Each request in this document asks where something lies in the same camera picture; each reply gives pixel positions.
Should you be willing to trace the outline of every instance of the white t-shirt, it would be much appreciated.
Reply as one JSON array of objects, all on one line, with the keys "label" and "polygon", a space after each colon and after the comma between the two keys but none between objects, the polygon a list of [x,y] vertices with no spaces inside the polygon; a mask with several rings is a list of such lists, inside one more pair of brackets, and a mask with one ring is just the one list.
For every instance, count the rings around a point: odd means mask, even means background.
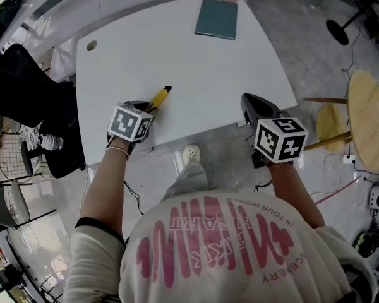
[{"label": "white t-shirt", "polygon": [[340,234],[313,230],[261,193],[168,199],[142,217],[126,248],[86,219],[71,245],[64,302],[337,302],[351,292],[346,266],[364,278],[370,301],[377,293],[370,267]]}]

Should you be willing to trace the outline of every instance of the shirt sleeve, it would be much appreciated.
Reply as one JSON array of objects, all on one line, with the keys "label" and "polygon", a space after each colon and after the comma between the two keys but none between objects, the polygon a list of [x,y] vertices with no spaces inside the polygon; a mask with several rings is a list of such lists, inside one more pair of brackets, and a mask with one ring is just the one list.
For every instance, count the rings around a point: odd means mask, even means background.
[{"label": "shirt sleeve", "polygon": [[[349,280],[351,288],[361,296],[362,301],[374,301],[379,286],[369,264],[364,258],[332,227],[319,227],[315,231],[338,259]],[[369,300],[364,295],[371,294]]]},{"label": "shirt sleeve", "polygon": [[71,236],[72,260],[64,290],[67,302],[119,302],[121,235],[103,223],[82,218]]}]

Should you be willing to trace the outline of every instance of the dark green book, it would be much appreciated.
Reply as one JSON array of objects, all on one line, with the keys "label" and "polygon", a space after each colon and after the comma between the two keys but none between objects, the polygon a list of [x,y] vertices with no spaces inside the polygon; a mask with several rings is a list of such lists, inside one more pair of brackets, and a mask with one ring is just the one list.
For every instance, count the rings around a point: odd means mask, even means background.
[{"label": "dark green book", "polygon": [[237,3],[202,0],[195,33],[234,40],[238,21]]}]

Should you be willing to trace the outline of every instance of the gray floor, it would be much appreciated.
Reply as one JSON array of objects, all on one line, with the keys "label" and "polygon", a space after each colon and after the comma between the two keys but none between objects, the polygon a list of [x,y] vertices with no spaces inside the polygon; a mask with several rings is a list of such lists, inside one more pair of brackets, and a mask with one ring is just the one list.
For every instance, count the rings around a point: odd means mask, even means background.
[{"label": "gray floor", "polygon": [[[278,54],[297,98],[298,106],[289,112],[309,129],[308,142],[316,142],[315,119],[321,105],[304,102],[303,98],[344,97],[348,78],[341,69],[351,64],[351,45],[344,47],[336,42],[328,33],[325,21],[331,18],[343,23],[356,10],[338,0],[249,0],[248,4]],[[357,26],[348,27],[347,33],[353,41],[359,33]],[[354,45],[354,66],[350,73],[355,69],[365,69],[379,81],[379,49],[365,38],[365,33]],[[211,188],[253,192],[255,184],[269,181],[266,169],[253,169],[250,146],[245,142],[250,135],[248,126],[231,125],[158,146],[153,153],[135,155],[136,158],[129,161],[126,180],[141,195],[142,211],[157,204],[173,183],[182,167],[181,152],[189,143],[200,146],[201,163]],[[328,154],[324,149],[308,151],[295,162],[310,193],[331,192],[339,185],[338,174],[323,165]],[[343,186],[361,175],[336,157],[330,157],[326,165],[340,170]],[[326,222],[350,242],[371,222],[367,204],[370,183],[363,180],[364,176],[368,175],[363,174],[357,183],[318,205]],[[67,277],[71,259],[69,238],[77,220],[86,177],[86,172],[78,171],[26,190],[28,206],[36,204],[32,217],[53,207],[58,209],[58,214],[11,234],[16,250],[32,267],[34,275],[40,281],[52,275],[50,281],[56,286],[55,293],[63,290]],[[274,193],[272,187],[264,191]],[[128,192],[124,196],[126,237],[141,215],[135,199]],[[312,195],[314,200],[324,196]],[[373,256],[368,261],[373,264],[375,259]]]}]

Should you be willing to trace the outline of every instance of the power socket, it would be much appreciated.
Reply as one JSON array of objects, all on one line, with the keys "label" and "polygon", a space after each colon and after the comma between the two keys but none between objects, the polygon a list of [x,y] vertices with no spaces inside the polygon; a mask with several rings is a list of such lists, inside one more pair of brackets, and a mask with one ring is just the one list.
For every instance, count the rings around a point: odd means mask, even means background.
[{"label": "power socket", "polygon": [[353,161],[355,161],[355,155],[344,155],[342,157],[343,164],[353,164]]}]

